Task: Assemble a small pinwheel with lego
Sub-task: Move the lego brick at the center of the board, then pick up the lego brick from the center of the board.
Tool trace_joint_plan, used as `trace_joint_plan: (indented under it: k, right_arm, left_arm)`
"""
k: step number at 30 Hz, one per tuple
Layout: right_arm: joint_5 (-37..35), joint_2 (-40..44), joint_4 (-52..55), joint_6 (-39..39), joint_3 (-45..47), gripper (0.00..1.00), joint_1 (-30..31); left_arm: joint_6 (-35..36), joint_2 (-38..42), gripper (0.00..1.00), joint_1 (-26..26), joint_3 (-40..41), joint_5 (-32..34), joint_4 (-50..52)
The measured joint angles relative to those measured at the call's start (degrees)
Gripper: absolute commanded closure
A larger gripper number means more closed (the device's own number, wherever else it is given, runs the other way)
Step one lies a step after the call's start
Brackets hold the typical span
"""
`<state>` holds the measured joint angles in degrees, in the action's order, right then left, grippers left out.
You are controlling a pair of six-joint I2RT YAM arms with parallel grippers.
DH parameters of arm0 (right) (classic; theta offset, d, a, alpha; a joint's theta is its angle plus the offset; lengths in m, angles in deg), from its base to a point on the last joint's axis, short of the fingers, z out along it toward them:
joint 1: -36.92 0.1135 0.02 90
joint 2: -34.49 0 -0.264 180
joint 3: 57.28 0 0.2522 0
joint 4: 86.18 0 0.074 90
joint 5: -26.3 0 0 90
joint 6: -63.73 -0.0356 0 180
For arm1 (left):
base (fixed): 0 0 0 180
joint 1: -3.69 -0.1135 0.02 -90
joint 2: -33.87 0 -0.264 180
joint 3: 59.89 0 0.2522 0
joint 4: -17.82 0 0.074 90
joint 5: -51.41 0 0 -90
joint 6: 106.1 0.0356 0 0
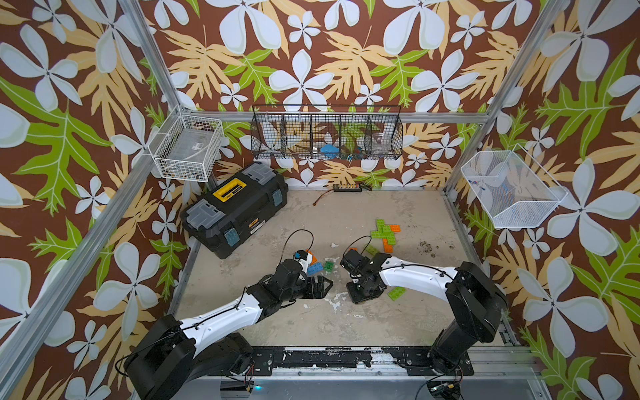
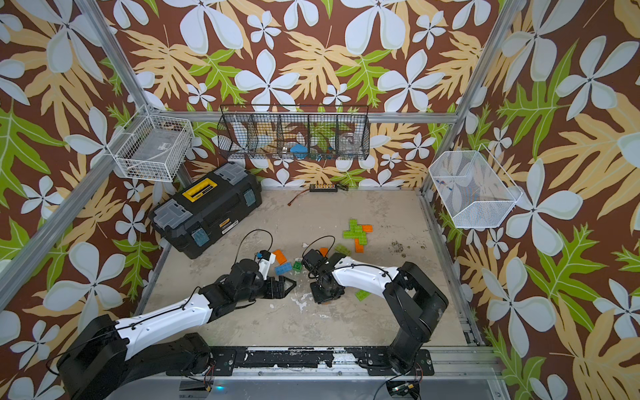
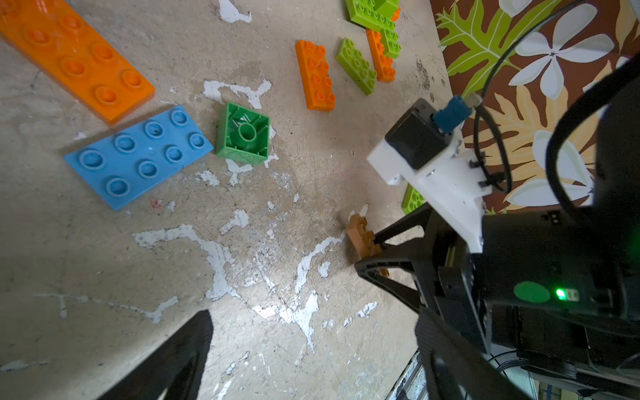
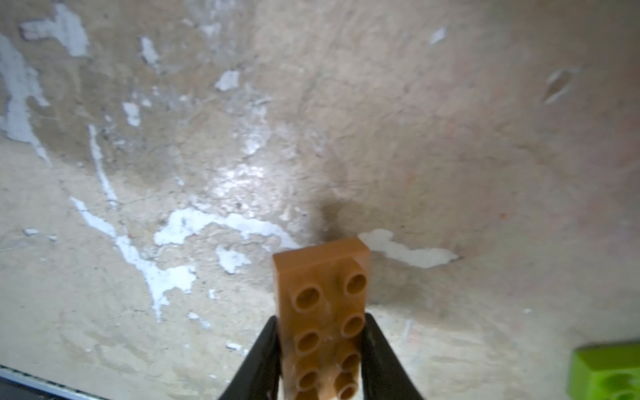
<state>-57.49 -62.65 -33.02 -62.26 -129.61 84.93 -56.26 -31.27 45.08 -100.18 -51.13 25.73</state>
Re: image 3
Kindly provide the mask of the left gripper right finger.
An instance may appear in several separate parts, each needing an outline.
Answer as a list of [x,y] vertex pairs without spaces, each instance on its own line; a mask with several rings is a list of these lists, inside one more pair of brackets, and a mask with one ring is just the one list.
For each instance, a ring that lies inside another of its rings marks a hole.
[[526,399],[440,316],[421,307],[415,328],[430,399]]

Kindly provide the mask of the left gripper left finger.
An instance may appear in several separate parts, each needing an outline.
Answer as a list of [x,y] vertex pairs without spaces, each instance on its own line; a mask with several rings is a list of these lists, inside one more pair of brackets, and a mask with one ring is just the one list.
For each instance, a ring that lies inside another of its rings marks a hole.
[[185,325],[101,399],[196,399],[213,338],[207,310]]

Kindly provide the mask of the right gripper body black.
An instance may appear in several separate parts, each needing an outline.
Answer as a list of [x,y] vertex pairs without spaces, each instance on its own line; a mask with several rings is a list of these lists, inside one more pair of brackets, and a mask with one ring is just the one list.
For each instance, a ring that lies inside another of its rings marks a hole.
[[470,343],[520,337],[556,318],[614,338],[639,335],[639,249],[621,234],[561,210],[487,216],[475,253],[428,206],[379,233],[360,278],[413,311],[433,310]]

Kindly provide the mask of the tan lego brick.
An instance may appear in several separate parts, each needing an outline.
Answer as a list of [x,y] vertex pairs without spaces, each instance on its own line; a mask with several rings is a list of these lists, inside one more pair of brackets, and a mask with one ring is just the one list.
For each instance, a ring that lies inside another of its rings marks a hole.
[[353,244],[360,260],[354,265],[359,276],[364,275],[368,262],[383,252],[380,244],[375,243],[375,234],[368,229],[368,221],[364,216],[355,213],[350,217],[347,235]]

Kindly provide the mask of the orange lego brick long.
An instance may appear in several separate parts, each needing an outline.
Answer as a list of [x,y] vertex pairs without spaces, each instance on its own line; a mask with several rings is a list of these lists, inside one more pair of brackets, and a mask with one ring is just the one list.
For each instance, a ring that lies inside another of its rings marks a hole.
[[374,69],[378,75],[378,81],[391,83],[395,80],[396,71],[393,68],[393,60],[384,54],[385,46],[382,44],[381,33],[367,29],[366,35],[372,53]]

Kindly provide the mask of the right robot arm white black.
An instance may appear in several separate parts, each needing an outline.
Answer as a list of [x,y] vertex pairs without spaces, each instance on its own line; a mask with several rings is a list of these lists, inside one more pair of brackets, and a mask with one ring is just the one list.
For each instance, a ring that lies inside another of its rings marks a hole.
[[420,99],[370,153],[391,184],[408,181],[425,204],[378,233],[354,215],[348,236],[362,255],[360,278],[418,315],[415,334],[432,399],[521,399],[501,368],[482,357],[492,311],[525,315],[509,325],[513,365],[583,389],[636,399],[638,385],[585,372],[565,338],[575,329],[626,339],[619,370],[639,363],[639,60],[631,58],[561,117],[544,152],[559,209],[486,215],[483,198],[511,188],[509,168],[490,173],[481,151],[453,137],[480,104]]

